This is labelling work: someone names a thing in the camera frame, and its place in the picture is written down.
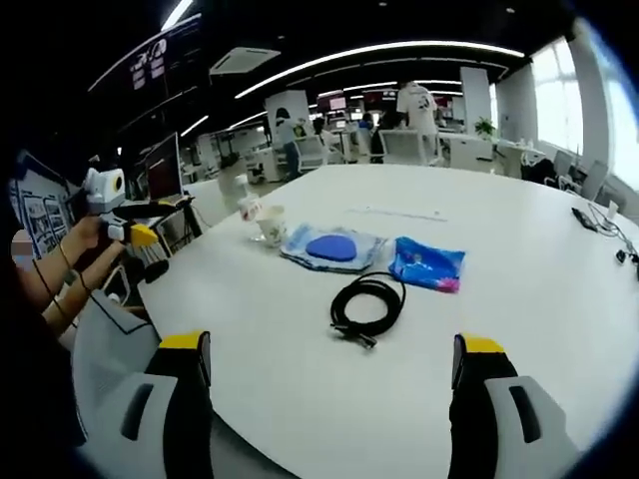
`plastic bag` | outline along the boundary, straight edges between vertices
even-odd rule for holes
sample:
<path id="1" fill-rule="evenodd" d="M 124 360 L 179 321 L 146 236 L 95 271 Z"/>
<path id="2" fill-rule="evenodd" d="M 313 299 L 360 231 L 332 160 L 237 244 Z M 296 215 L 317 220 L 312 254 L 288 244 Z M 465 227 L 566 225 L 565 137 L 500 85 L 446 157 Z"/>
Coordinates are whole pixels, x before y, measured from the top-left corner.
<path id="1" fill-rule="evenodd" d="M 395 256 L 388 267 L 398 280 L 442 292 L 459 291 L 464 251 L 449 251 L 420 244 L 407 237 L 395 240 Z"/>

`person's hand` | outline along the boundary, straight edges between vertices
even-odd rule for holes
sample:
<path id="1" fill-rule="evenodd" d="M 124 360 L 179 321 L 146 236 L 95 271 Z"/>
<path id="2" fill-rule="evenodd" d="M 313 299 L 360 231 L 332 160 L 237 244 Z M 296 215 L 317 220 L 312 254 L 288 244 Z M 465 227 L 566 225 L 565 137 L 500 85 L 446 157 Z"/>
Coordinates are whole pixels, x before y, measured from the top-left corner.
<path id="1" fill-rule="evenodd" d="M 100 217 L 84 217 L 71 229 L 69 233 L 76 245 L 83 249 L 91 249 L 98 245 L 100 239 Z"/>

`monitor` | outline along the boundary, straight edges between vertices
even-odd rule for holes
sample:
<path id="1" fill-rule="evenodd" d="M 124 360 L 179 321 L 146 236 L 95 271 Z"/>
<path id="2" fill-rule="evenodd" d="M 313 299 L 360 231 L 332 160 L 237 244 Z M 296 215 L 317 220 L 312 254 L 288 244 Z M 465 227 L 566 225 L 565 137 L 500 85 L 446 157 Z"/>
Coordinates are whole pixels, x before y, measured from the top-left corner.
<path id="1" fill-rule="evenodd" d="M 331 110 L 345 110 L 346 109 L 346 98 L 345 97 L 337 97 L 330 99 L 330 109 Z"/>
<path id="2" fill-rule="evenodd" d="M 147 155 L 145 167 L 151 200 L 161 200 L 183 193 L 179 151 L 178 134 L 174 133 L 156 145 Z"/>

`sleeve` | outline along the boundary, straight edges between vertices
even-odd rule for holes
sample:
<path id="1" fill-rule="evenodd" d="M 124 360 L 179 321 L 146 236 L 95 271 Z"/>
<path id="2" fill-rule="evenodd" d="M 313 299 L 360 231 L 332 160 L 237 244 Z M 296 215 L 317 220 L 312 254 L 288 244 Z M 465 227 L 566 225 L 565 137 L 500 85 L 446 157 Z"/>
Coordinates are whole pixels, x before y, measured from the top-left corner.
<path id="1" fill-rule="evenodd" d="M 397 95 L 397 111 L 400 113 L 408 113 L 408 96 L 405 90 L 400 90 Z"/>
<path id="2" fill-rule="evenodd" d="M 435 98 L 430 92 L 428 92 L 428 103 L 430 103 L 430 109 L 433 112 L 436 112 L 439 109 L 439 107 L 437 107 L 437 102 L 435 102 Z"/>

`paper cup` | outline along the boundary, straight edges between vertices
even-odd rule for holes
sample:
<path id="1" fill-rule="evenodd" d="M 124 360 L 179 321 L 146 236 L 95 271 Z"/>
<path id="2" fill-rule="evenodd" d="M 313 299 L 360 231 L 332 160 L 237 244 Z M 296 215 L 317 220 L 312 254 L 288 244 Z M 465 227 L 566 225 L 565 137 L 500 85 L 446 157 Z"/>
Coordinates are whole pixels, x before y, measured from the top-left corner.
<path id="1" fill-rule="evenodd" d="M 266 207 L 256 215 L 256 223 L 269 246 L 279 246 L 287 238 L 284 207 Z"/>

